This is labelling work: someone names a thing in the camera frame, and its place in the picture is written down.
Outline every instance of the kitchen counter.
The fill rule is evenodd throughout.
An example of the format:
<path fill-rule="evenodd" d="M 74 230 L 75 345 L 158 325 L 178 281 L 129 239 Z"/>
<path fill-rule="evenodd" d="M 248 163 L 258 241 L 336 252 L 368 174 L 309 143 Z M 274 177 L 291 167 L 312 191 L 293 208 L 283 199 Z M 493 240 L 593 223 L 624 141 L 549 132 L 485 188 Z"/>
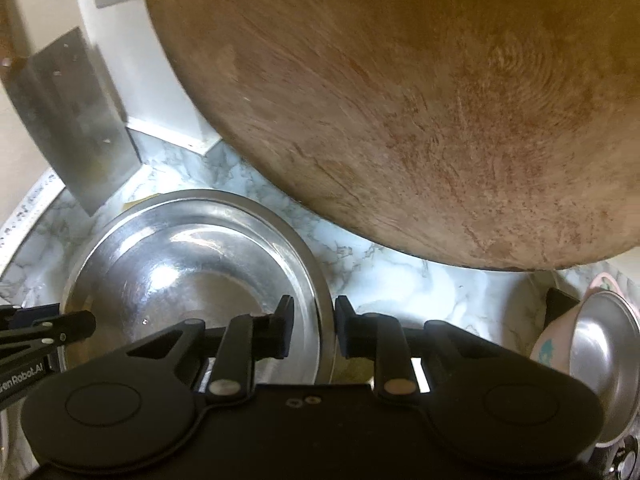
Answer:
<path fill-rule="evenodd" d="M 391 314 L 405 326 L 418 327 L 428 319 L 446 320 L 527 355 L 542 331 L 544 295 L 550 286 L 580 296 L 593 276 L 607 271 L 631 301 L 640 304 L 636 284 L 607 262 L 558 272 L 497 272 L 428 262 L 381 247 L 319 218 L 271 185 L 223 142 L 202 158 L 144 134 L 132 132 L 132 136 L 144 162 L 142 169 L 93 218 L 63 190 L 1 275 L 2 300 L 25 306 L 60 301 L 78 254 L 125 203 L 155 193 L 209 188 L 251 198 L 284 218 L 320 262 L 332 297 L 346 294 L 358 313 Z M 10 238 L 12 232 L 2 235 Z M 17 435 L 14 420 L 9 478 L 20 478 L 33 467 Z"/>

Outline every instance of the white baseboard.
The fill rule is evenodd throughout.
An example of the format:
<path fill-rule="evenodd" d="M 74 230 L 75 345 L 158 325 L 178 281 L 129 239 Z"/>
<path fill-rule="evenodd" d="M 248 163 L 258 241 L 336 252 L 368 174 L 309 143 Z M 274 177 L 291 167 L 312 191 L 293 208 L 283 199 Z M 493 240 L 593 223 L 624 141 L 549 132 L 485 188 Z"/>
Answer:
<path fill-rule="evenodd" d="M 199 155 L 206 155 L 206 153 L 220 141 L 220 135 L 212 128 L 207 134 L 207 137 L 200 140 L 135 117 L 128 118 L 127 128 L 137 130 L 152 137 L 157 137 L 158 139 L 175 144 Z"/>

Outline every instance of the screw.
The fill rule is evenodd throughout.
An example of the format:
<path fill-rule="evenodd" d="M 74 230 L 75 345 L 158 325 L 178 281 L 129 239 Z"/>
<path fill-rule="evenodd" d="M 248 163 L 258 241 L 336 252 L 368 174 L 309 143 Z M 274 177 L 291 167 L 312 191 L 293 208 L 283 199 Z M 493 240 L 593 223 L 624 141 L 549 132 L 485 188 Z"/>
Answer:
<path fill-rule="evenodd" d="M 302 402 L 302 399 L 287 399 L 285 404 L 290 408 L 302 408 L 304 402 Z"/>
<path fill-rule="evenodd" d="M 391 395 L 411 395 L 418 387 L 409 379 L 389 379 L 385 383 L 385 391 Z"/>
<path fill-rule="evenodd" d="M 220 397 L 235 395 L 240 391 L 240 383 L 231 379 L 218 379 L 209 385 L 209 391 Z"/>

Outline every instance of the round wooden chopping block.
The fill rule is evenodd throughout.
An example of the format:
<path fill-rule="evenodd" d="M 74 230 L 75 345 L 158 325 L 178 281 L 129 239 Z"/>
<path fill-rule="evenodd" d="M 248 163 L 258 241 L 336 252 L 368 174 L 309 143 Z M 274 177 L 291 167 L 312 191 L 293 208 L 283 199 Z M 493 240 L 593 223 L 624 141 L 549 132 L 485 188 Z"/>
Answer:
<path fill-rule="evenodd" d="M 640 239 L 640 0 L 146 0 L 178 79 L 321 216 L 548 269 Z"/>

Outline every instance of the cleaver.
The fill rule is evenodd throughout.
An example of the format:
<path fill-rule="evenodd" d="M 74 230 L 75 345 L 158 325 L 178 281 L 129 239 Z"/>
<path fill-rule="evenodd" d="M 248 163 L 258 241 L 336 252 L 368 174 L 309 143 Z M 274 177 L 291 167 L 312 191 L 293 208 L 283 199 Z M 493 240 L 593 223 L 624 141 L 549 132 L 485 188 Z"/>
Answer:
<path fill-rule="evenodd" d="M 0 0 L 0 79 L 42 155 L 93 215 L 136 173 L 140 159 L 80 29 L 34 56 L 16 56 L 11 2 Z"/>

